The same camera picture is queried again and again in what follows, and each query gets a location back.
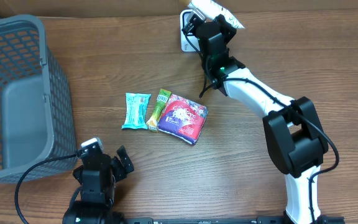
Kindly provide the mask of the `white floral cream tube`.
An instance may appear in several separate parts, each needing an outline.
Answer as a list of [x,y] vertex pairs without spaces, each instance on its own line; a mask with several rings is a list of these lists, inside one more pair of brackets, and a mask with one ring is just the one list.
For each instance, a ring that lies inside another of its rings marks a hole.
[[213,20],[216,16],[222,14],[234,28],[244,29],[241,22],[228,9],[213,0],[184,0],[183,2],[188,8],[201,11],[205,18]]

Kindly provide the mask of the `light green wipes pack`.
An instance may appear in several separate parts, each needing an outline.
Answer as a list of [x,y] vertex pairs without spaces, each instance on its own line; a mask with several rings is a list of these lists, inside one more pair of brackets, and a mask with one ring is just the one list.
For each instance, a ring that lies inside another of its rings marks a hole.
[[122,129],[147,129],[145,114],[151,94],[126,93],[126,118]]

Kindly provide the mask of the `purple red tissue pack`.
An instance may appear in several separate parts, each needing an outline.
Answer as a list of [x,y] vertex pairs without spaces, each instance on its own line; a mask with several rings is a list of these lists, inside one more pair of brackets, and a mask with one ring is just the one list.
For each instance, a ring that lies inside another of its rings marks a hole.
[[194,145],[208,115],[207,107],[172,94],[158,121],[158,130]]

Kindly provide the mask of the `green yellow juice carton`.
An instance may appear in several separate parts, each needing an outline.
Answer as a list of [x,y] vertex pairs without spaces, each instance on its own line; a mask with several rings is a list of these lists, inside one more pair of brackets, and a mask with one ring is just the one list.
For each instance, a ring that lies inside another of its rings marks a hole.
[[157,101],[155,104],[154,111],[149,118],[149,120],[146,122],[146,125],[150,131],[157,132],[158,131],[158,121],[161,117],[163,109],[166,107],[166,104],[171,96],[171,92],[165,89],[160,89]]

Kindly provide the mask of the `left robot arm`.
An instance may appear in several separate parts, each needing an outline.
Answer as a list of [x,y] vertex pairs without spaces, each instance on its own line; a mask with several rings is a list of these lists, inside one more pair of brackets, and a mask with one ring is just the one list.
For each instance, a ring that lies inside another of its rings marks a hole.
[[87,146],[77,151],[82,165],[73,171],[80,186],[73,194],[68,210],[63,216],[63,224],[125,224],[127,220],[121,212],[114,212],[115,183],[134,171],[134,165],[124,146],[111,157],[97,145]]

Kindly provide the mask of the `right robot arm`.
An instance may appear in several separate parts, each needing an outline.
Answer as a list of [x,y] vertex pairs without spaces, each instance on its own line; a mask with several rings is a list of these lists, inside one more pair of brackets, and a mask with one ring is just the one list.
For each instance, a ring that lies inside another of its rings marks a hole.
[[334,170],[339,152],[324,133],[313,102],[303,96],[285,96],[258,80],[250,70],[229,55],[227,44],[234,28],[222,14],[207,21],[192,10],[182,29],[196,37],[204,80],[203,91],[211,88],[248,106],[262,119],[268,154],[284,174],[287,188],[285,223],[344,223],[328,218],[318,207],[318,176]]

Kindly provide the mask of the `white barcode scanner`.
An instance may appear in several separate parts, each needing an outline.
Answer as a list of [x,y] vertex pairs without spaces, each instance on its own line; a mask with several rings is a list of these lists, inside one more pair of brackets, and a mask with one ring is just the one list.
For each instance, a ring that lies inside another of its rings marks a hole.
[[190,44],[193,44],[197,50],[200,50],[200,47],[198,45],[198,39],[192,33],[189,33],[187,36],[189,41],[187,41],[182,31],[182,28],[184,28],[188,23],[187,18],[191,14],[191,12],[191,9],[185,9],[180,14],[180,40],[181,49],[183,52],[196,52],[196,50]]

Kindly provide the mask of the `grey plastic mesh basket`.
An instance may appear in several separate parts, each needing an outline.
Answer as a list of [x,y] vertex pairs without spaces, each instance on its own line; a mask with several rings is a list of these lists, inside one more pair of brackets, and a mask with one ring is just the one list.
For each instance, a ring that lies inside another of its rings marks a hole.
[[0,19],[0,183],[74,168],[75,127],[68,80],[41,20]]

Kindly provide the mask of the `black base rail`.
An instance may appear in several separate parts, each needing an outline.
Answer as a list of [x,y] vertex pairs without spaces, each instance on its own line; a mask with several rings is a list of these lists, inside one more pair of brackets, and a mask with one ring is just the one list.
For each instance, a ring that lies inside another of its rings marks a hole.
[[127,218],[128,224],[285,224],[291,223],[284,216],[264,216],[257,218],[222,218],[222,219],[153,219]]

